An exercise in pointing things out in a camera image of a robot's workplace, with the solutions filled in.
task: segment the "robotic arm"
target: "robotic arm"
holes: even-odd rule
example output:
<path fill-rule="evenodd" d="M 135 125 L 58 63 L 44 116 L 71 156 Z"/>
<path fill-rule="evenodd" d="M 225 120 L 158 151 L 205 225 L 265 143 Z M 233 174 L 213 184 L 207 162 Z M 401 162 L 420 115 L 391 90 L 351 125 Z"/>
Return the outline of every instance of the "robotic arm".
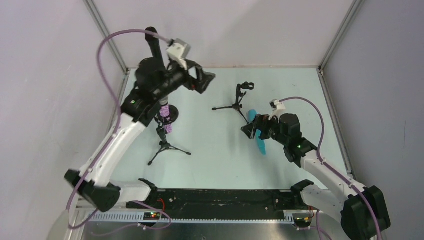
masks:
<path fill-rule="evenodd" d="M 101 212 L 107 212 L 116 203 L 144 201 L 151 187 L 147 181 L 112 182 L 111 175 L 133 141 L 159 114 L 159 100 L 168 96 L 180 86 L 203 94 L 215 74 L 204 72 L 196 62 L 185 59 L 190 46 L 180 39 L 173 40 L 166 50 L 170 63 L 165 68 L 161 59 L 150 57 L 140 62 L 135 76 L 134 88 L 121 106 L 121 123 L 114 134 L 112 127 L 94 155 L 79 170 L 69 169 L 65 179 L 75 188 L 84 173 L 88 174 L 77 189 L 78 193 Z M 196 78 L 189 74 L 195 69 Z M 90 167 L 94 158 L 101 156 Z"/>
<path fill-rule="evenodd" d="M 331 163 L 325 158 L 321 162 L 317 155 L 318 148 L 302 137 L 301 124 L 295 114 L 284 113 L 286 109 L 278 100 L 270 102 L 271 115 L 257 114 L 254 120 L 241 130 L 250 138 L 260 130 L 260 139 L 273 139 L 284 146 L 288 161 L 296 164 L 319 179 L 329 191 L 322 190 L 309 180 L 304 180 L 291 188 L 297 193 L 304 205 L 313 206 L 341 223 L 350 239 L 369 239 L 377 234 L 366 204 L 353 186 L 359 189 L 370 203 L 376 215 L 381 231 L 390 227 L 391 222 L 383 193 L 376 186 L 367 188 L 360 182 L 345 175 L 350 184 L 344 182 L 330 170 Z"/>

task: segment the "perforated metal strip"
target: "perforated metal strip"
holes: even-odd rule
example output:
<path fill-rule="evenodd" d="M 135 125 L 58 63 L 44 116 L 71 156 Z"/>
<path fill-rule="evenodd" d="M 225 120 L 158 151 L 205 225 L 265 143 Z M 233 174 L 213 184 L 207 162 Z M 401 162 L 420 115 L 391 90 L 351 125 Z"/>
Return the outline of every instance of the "perforated metal strip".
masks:
<path fill-rule="evenodd" d="M 98 212 L 90 220 L 90 222 L 116 222 L 116 223 L 152 223 L 156 220 L 144 220 L 145 212 L 128 212 L 128 211 L 113 211 L 113 212 Z M 168 220 L 161 219 L 160 223 L 167 223 Z M 172 219 L 173 223 L 180 224 L 294 224 L 293 214 L 285 213 L 284 220 L 220 220 L 220 219 Z"/>

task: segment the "mini tripod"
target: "mini tripod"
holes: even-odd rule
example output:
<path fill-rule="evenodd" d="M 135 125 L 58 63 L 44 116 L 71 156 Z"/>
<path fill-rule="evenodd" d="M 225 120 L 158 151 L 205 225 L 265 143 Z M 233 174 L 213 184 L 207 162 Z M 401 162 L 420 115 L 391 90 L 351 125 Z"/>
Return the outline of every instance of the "mini tripod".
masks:
<path fill-rule="evenodd" d="M 166 132 L 166 130 L 163 128 L 163 126 L 161 125 L 161 124 L 159 124 L 159 126 L 156 128 L 156 132 L 157 132 L 157 135 L 159 135 L 159 138 L 160 138 L 160 142 L 159 142 L 159 145 L 160 145 L 160 149 L 159 149 L 159 151 L 157 151 L 156 152 L 156 154 L 154 155 L 154 157 L 152 158 L 152 160 L 150 160 L 148 163 L 147 163 L 147 165 L 148 166 L 150 166 L 150 165 L 152 165 L 152 163 L 153 163 L 153 161 L 155 160 L 155 158 L 160 154 L 160 153 L 162 153 L 162 152 L 165 152 L 166 150 L 177 150 L 177 151 L 180 151 L 180 152 L 183 152 L 183 153 L 185 153 L 185 154 L 187 154 L 187 155 L 192 155 L 190 152 L 188 152 L 188 151 L 183 151 L 183 150 L 181 150 L 181 149 L 179 149 L 179 148 L 176 148 L 176 147 L 174 147 L 174 146 L 172 146 L 168 141 L 167 141 L 167 132 Z"/>
<path fill-rule="evenodd" d="M 246 94 L 248 93 L 247 91 L 245 91 L 243 93 L 242 89 L 253 90 L 254 88 L 255 88 L 255 84 L 253 82 L 247 82 L 246 81 L 243 84 L 237 84 L 237 89 L 235 90 L 235 103 L 231 106 L 214 107 L 214 108 L 212 108 L 212 111 L 216 111 L 216 110 L 220 110 L 220 109 L 234 109 L 238 113 L 240 113 L 240 115 L 244 118 L 246 123 L 249 123 L 248 120 L 246 119 L 246 117 L 243 115 L 242 111 L 240 110 L 240 109 L 243 108 L 243 104 L 240 104 L 240 103 L 242 102 L 243 97 L 246 96 Z"/>

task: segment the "blue object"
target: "blue object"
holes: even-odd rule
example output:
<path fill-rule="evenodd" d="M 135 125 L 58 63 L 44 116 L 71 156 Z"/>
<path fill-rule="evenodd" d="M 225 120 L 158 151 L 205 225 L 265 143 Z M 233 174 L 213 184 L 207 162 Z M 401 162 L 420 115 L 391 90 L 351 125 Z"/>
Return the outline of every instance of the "blue object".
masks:
<path fill-rule="evenodd" d="M 254 110 L 254 109 L 250 110 L 247 113 L 247 120 L 249 122 L 252 122 L 253 119 L 255 118 L 256 114 L 257 114 L 256 113 L 256 110 Z M 264 140 L 259 139 L 259 136 L 260 135 L 261 135 L 261 131 L 260 130 L 256 130 L 255 139 L 256 139 L 257 147 L 259 148 L 260 153 L 265 156 L 265 155 L 267 155 L 267 150 L 265 149 L 265 142 L 264 142 Z"/>

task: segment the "white table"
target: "white table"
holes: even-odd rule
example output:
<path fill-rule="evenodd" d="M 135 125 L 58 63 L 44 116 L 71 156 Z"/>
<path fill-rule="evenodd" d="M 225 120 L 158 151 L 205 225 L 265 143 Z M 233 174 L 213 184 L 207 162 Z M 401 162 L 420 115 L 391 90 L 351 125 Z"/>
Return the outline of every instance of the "white table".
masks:
<path fill-rule="evenodd" d="M 205 71 L 215 73 L 216 78 L 204 94 L 180 87 L 169 96 L 169 103 L 179 110 L 179 118 L 167 140 L 192 155 L 169 150 L 147 166 L 160 148 L 157 124 L 153 121 L 126 152 L 112 175 L 113 180 L 144 178 L 159 188 L 289 190 L 292 185 L 309 179 L 327 189 L 311 174 L 290 163 L 279 143 L 266 140 L 266 156 L 262 156 L 256 141 L 241 132 L 246 122 L 235 110 L 212 111 L 213 107 L 234 104 L 236 85 L 244 82 L 255 83 L 255 89 L 248 90 L 242 101 L 244 114 L 251 109 L 258 114 L 270 114 L 271 100 L 292 96 L 315 103 L 326 127 L 322 155 L 346 173 L 316 69 L 214 68 Z M 134 86 L 134 73 L 135 69 L 131 70 L 124 97 Z M 315 110 L 301 100 L 290 100 L 285 106 L 287 113 L 298 115 L 303 136 L 318 145 L 321 123 Z"/>

